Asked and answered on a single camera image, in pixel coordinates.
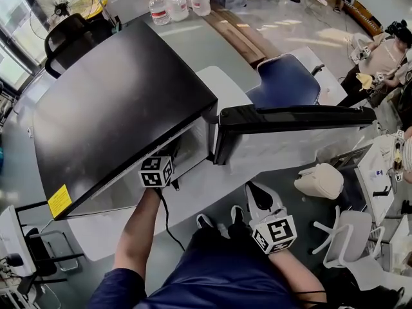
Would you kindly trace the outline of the white table with black legs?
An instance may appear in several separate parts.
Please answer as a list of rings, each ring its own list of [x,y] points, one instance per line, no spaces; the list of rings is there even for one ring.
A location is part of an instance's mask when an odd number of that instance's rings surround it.
[[[6,258],[12,254],[18,254],[23,261],[22,265],[11,267],[15,275],[28,277],[36,272],[15,208],[9,205],[0,214],[0,258]]]

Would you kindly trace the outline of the person's left forearm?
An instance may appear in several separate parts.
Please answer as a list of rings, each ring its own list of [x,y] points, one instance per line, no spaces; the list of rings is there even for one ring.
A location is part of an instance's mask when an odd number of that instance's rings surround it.
[[[132,271],[145,279],[155,229],[155,221],[160,206],[160,197],[154,189],[146,189],[131,217],[123,229],[113,269]]]

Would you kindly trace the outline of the person's shoe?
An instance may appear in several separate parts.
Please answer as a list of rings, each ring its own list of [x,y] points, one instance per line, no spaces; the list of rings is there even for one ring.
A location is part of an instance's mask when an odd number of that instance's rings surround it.
[[[205,214],[201,213],[196,217],[196,224],[199,229],[213,229],[214,222]]]
[[[240,207],[239,205],[232,206],[230,210],[230,216],[231,216],[233,225],[236,225],[239,227],[244,227],[246,225],[244,222],[244,211],[242,207]]]

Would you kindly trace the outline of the person's right shoe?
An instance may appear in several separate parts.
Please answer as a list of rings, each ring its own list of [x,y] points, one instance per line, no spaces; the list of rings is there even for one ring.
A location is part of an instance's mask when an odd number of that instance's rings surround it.
[[[242,207],[240,207],[239,205],[232,206],[230,210],[230,216],[231,216],[233,225],[236,225],[239,227],[244,227],[246,225],[244,222],[244,211]]]

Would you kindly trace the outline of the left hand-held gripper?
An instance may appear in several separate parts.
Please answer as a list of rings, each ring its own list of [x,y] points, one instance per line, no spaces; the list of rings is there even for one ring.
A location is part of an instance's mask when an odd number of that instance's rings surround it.
[[[173,174],[170,156],[152,156],[145,159],[139,170],[140,181],[145,188],[166,187]]]

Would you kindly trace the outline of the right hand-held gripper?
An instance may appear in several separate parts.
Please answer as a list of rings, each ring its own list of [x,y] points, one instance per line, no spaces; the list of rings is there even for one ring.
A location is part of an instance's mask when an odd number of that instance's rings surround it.
[[[278,193],[261,183],[247,182],[245,194],[251,215],[252,239],[258,247],[265,254],[289,248],[297,238],[297,231],[293,216],[287,213]]]

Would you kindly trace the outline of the blue upholstered chair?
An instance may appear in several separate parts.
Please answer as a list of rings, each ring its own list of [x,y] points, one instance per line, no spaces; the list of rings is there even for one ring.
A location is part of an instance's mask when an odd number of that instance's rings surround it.
[[[261,84],[247,97],[263,109],[317,105],[321,87],[315,76],[323,68],[320,64],[309,70],[289,53],[265,60],[256,68]]]

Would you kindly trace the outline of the person's right forearm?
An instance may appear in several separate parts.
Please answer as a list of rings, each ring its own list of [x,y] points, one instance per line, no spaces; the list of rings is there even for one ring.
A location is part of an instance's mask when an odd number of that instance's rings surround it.
[[[281,250],[268,255],[271,263],[282,273],[300,303],[309,309],[326,304],[326,292],[318,278],[291,252]]]

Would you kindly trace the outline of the black mini fridge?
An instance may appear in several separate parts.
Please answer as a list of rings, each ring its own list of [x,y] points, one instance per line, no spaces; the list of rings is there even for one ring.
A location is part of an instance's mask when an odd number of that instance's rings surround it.
[[[225,165],[251,153],[246,136],[320,131],[297,139],[316,156],[375,119],[370,108],[257,108],[221,69],[193,71],[137,22],[85,54],[39,99],[33,141],[51,214],[66,220],[129,206],[97,196],[152,156],[171,157],[169,183],[179,190],[179,177],[200,162]]]

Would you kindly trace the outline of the yellow box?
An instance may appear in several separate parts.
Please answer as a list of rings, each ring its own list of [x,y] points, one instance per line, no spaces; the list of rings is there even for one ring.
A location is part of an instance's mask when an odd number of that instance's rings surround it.
[[[93,17],[96,17],[96,16],[100,15],[103,12],[104,8],[106,7],[107,2],[108,2],[108,0],[102,0],[102,1],[96,0],[96,1],[94,1],[91,12],[86,17],[86,19],[92,19]]]

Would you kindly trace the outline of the person's left shoe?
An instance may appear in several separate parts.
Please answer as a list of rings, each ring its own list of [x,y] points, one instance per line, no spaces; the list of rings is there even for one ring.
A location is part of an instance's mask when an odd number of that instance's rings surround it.
[[[213,229],[214,222],[205,214],[201,213],[196,217],[196,224],[199,229]]]

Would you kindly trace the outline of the large black standing fan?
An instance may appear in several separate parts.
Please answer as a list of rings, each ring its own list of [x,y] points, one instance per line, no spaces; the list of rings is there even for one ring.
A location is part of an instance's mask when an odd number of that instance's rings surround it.
[[[87,19],[92,7],[93,0],[35,0],[29,16],[32,32],[45,39],[53,28],[71,15],[80,14]]]

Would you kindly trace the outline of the small white side table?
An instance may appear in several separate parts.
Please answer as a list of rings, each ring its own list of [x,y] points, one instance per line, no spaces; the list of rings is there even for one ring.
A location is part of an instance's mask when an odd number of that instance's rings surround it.
[[[361,188],[366,191],[366,204],[379,226],[386,218],[395,200],[397,185],[402,181],[399,171],[394,169],[396,149],[402,149],[404,141],[394,134],[380,135],[360,144],[366,152],[358,162],[357,174],[361,177]]]

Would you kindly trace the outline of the wooden planks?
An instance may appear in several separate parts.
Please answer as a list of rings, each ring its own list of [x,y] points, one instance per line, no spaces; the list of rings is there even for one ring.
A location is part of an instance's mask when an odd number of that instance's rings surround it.
[[[211,11],[209,15],[203,16],[203,19],[211,25],[253,68],[265,60],[263,52],[250,39],[215,11]]]

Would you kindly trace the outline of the black cantilever chair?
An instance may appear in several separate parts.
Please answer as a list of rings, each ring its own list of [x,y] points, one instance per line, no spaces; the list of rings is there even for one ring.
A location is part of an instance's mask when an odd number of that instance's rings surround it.
[[[47,236],[60,236],[68,247],[69,254],[58,256],[49,241],[43,241]],[[79,258],[84,253],[75,252],[64,232],[55,230],[39,232],[37,228],[29,231],[24,237],[28,246],[29,255],[34,263],[35,271],[28,276],[22,277],[22,282],[39,284],[41,278],[54,276],[58,272],[67,273],[80,268]]]

